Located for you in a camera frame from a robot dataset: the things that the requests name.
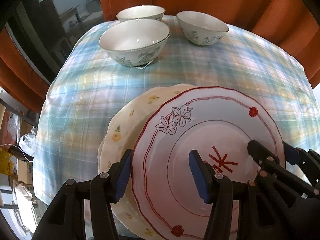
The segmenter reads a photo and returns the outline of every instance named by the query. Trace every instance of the ceramic bowl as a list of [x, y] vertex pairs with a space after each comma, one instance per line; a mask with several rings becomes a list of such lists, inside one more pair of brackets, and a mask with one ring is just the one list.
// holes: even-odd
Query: ceramic bowl
[[99, 40], [111, 58], [122, 65], [140, 66], [156, 58], [170, 35], [160, 21], [137, 19], [119, 23], [106, 30]]
[[184, 36], [197, 45], [211, 45], [229, 31], [221, 20], [201, 12], [185, 11], [177, 14]]
[[117, 14], [117, 18], [120, 22], [142, 18], [161, 21], [164, 11], [160, 6], [140, 5], [122, 10]]

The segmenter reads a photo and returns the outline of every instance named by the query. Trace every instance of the white plate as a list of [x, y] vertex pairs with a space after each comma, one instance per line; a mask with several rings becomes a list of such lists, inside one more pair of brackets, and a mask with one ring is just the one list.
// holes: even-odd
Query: white plate
[[[133, 149], [146, 121], [166, 101], [194, 88], [188, 84], [152, 88], [125, 105], [110, 121], [108, 132], [98, 150], [99, 173], [119, 162], [125, 150]], [[129, 179], [124, 197], [111, 204], [116, 217], [134, 234], [148, 240], [161, 240], [139, 212]]]
[[[203, 239], [212, 205], [198, 195], [189, 152], [198, 150], [216, 172], [247, 182], [258, 172], [247, 152], [253, 139], [285, 166], [275, 122], [257, 101], [238, 91], [194, 88], [162, 105], [146, 123], [132, 158], [133, 194], [149, 225], [165, 239]], [[237, 214], [234, 204], [234, 236]]]

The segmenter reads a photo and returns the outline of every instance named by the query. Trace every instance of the yellow bag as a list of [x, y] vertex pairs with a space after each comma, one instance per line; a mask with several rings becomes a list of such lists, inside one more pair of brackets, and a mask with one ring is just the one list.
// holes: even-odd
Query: yellow bag
[[13, 162], [10, 160], [10, 157], [13, 156], [8, 153], [5, 149], [0, 148], [0, 173], [4, 175], [13, 176]]

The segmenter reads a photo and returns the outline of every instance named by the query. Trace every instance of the white cable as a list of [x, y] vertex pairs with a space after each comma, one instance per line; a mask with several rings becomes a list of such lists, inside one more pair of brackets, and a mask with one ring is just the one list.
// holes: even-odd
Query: white cable
[[[10, 144], [10, 143], [6, 143], [6, 144], [3, 144], [3, 145], [0, 145], [0, 147], [1, 146], [5, 146], [5, 145], [12, 145], [12, 146], [15, 146], [15, 147], [17, 147], [20, 151], [22, 151], [18, 146], [16, 146], [16, 145], [13, 145], [13, 144]], [[23, 156], [26, 158], [26, 160], [28, 161], [28, 162], [30, 162], [30, 163], [32, 163], [33, 161], [29, 161], [28, 160], [28, 158], [25, 156], [25, 154], [24, 154], [24, 152], [22, 151], [22, 154], [23, 154]]]

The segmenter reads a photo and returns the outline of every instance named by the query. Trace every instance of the blue gripper pad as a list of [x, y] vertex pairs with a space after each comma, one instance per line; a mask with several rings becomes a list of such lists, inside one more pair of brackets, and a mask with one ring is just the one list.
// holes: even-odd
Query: blue gripper pad
[[210, 199], [208, 191], [209, 186], [212, 184], [212, 177], [210, 176], [207, 168], [205, 167], [200, 155], [196, 150], [192, 150], [189, 153], [189, 167], [191, 169], [191, 173], [200, 198], [202, 198], [204, 202], [208, 204]]
[[125, 188], [127, 187], [127, 184], [131, 175], [131, 158], [132, 158], [132, 151], [130, 151], [127, 159], [125, 160], [122, 171], [116, 182], [115, 200], [117, 202], [119, 201], [120, 198], [123, 197]]

